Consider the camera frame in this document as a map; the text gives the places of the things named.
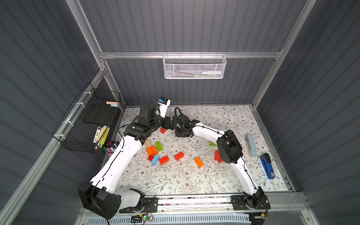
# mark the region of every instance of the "light blue box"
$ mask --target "light blue box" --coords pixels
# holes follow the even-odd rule
[[[245,135],[246,147],[248,148],[248,152],[251,153],[251,157],[257,157],[257,151],[255,146],[254,137],[252,134]]]
[[[153,158],[153,160],[151,160],[151,164],[152,164],[152,165],[156,165],[157,162],[159,161],[159,159],[160,159],[160,157],[159,157],[158,155],[155,155],[154,158]]]

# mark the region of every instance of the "black wire basket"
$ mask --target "black wire basket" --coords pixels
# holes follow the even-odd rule
[[[94,148],[95,144],[93,143],[93,140],[97,127],[102,127],[102,125],[84,122],[84,118],[95,104],[106,105],[107,101],[117,102],[118,107],[109,121],[107,129],[96,142],[96,147]],[[92,88],[81,103],[76,103],[77,106],[75,107],[75,112],[71,113],[69,118],[66,117],[71,110],[69,109],[66,112],[53,132],[53,137],[67,150],[94,153],[103,152],[102,146],[106,146],[106,144],[111,141],[111,137],[114,134],[116,124],[120,117],[120,102],[121,98],[119,92]]]

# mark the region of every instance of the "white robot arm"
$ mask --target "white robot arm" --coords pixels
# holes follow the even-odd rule
[[[140,107],[138,121],[127,126],[124,137],[108,162],[90,183],[82,182],[79,186],[78,192],[84,208],[110,219],[119,209],[144,207],[144,193],[136,189],[116,193],[115,189],[133,155],[159,127],[175,130],[176,137],[197,135],[217,143],[221,159],[230,164],[243,186],[247,206],[253,209],[259,207],[260,199],[266,196],[248,171],[242,158],[241,145],[234,133],[231,130],[213,129],[197,120],[190,121],[178,107],[170,120],[170,117],[165,116],[169,104],[169,99],[161,97],[157,104],[147,103]]]

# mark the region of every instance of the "floral tablecloth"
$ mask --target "floral tablecloth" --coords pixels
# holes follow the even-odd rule
[[[125,125],[139,115],[140,108],[126,108],[121,124]],[[280,175],[276,162],[271,157],[267,144],[259,130],[248,105],[235,106],[197,106],[180,107],[182,113],[192,119],[199,120],[205,125],[218,130],[231,129],[243,147],[244,160],[256,182],[266,192],[288,190]],[[174,107],[169,107],[167,116],[174,114]],[[258,156],[249,157],[244,142],[244,134],[254,136]],[[210,141],[194,136],[192,138],[177,138],[174,131],[167,130],[165,134],[160,129],[153,132],[149,140],[151,144],[160,141],[163,151],[159,152],[160,158],[168,156],[170,161],[165,165],[153,166],[148,161],[146,145],[134,153],[127,168],[121,176],[117,189],[138,189],[147,195],[167,194],[206,194],[206,193],[234,193],[242,192],[243,188],[235,172],[229,164],[218,164],[214,160],[217,146],[210,146]],[[174,156],[179,152],[184,153],[180,161]],[[265,174],[259,156],[269,153],[273,161],[275,179],[269,180]],[[204,166],[198,168],[194,158],[200,157]]]

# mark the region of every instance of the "gray wall panel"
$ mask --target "gray wall panel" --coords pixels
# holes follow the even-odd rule
[[[317,1],[258,107],[321,224],[360,214],[359,11],[359,1]]]
[[[278,51],[304,0],[81,0],[102,51]]]
[[[108,59],[123,90],[126,105],[156,102],[171,104],[251,103],[273,59],[228,59],[223,79],[171,80],[164,78],[161,59]]]
[[[65,1],[1,1],[0,17],[2,208],[99,68]],[[61,148],[13,224],[72,224],[100,158]]]

